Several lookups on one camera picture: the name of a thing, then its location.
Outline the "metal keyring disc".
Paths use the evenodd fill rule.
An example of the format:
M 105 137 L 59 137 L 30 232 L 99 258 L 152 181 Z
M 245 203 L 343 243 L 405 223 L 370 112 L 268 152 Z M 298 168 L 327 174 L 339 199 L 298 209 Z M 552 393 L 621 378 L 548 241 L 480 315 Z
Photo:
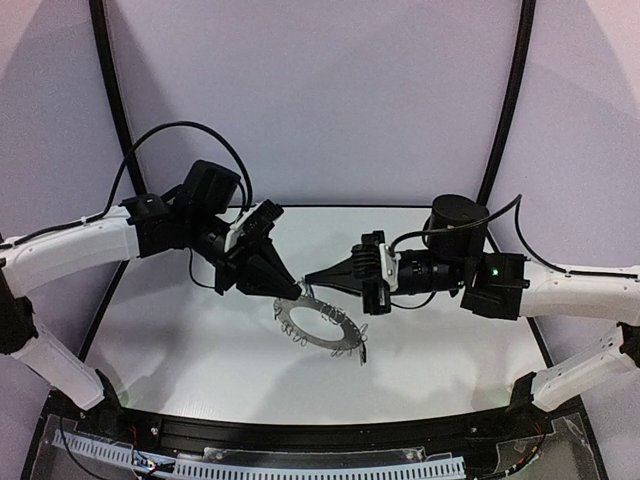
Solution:
M 360 339 L 368 340 L 367 324 L 359 326 L 341 308 L 311 296 L 295 301 L 276 299 L 273 313 L 294 343 L 324 349 L 332 358 L 358 358 Z

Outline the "key with black tag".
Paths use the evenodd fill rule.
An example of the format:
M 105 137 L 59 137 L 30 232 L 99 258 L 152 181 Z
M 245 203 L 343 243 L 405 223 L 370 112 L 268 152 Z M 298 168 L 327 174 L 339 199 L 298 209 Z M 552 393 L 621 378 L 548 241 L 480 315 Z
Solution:
M 363 337 L 360 339 L 360 344 L 358 347 L 358 358 L 359 364 L 364 366 L 368 361 L 368 353 L 367 353 L 367 338 Z

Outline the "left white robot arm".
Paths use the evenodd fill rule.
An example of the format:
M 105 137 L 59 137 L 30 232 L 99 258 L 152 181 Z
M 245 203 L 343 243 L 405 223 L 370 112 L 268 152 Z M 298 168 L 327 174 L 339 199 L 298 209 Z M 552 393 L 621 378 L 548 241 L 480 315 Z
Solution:
M 163 196 L 126 199 L 81 219 L 1 245 L 1 352 L 26 365 L 80 410 L 116 410 L 109 379 L 87 366 L 34 318 L 28 295 L 57 279 L 103 264 L 189 249 L 213 266 L 213 289 L 296 300 L 301 289 L 269 237 L 282 208 L 265 200 L 233 222 L 223 220 L 240 184 L 235 172 L 196 161 Z

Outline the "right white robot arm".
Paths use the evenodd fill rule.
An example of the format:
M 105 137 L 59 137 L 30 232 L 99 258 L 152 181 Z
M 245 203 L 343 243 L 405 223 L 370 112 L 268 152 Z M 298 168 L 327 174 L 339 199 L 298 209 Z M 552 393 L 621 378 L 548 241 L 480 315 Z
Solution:
M 612 328 L 582 352 L 515 381 L 509 408 L 551 412 L 639 366 L 639 269 L 559 266 L 533 250 L 487 253 L 488 224 L 519 213 L 519 198 L 495 213 L 457 194 L 436 197 L 423 229 L 387 242 L 362 235 L 350 256 L 306 275 L 308 285 L 358 296 L 366 314 L 390 313 L 395 296 L 448 292 L 490 319 L 570 316 L 609 320 Z

